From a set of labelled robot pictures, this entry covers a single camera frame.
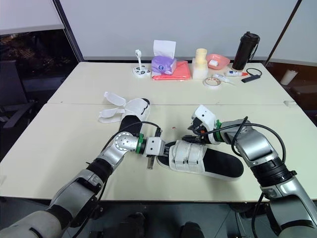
white wall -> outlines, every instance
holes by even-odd
[[[272,62],[317,66],[317,0],[303,0],[278,44]]]
[[[241,36],[257,33],[266,59],[296,0],[60,0],[87,60],[153,55],[153,40],[174,40],[177,57],[196,48],[234,57]]]
[[[51,0],[0,0],[0,35],[63,28]]]

purple pouch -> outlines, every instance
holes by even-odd
[[[172,75],[176,69],[176,58],[154,56],[151,66],[153,72]]]

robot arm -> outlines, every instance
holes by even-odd
[[[219,123],[214,117],[211,122],[204,119],[206,113],[210,115],[207,108],[199,106],[192,116],[190,129],[206,127],[206,123],[209,123],[208,130],[224,128],[208,136],[213,137],[215,144],[231,144],[243,120]],[[234,145],[269,199],[265,209],[272,229],[280,237],[317,237],[317,208],[296,179],[296,172],[290,172],[267,138],[248,124],[246,121]]]
[[[1,238],[59,238],[69,227],[80,226],[93,212],[97,194],[112,172],[121,163],[125,153],[162,155],[165,142],[160,137],[143,138],[129,132],[119,133],[111,146],[52,199],[46,211],[37,211],[0,231]]]

tape roll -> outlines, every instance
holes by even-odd
[[[205,78],[203,84],[208,88],[217,88],[220,86],[221,81],[214,77]]]

red cloth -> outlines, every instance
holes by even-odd
[[[172,75],[161,74],[152,77],[153,80],[186,80],[190,79],[190,71],[187,61],[177,61],[176,69]]]

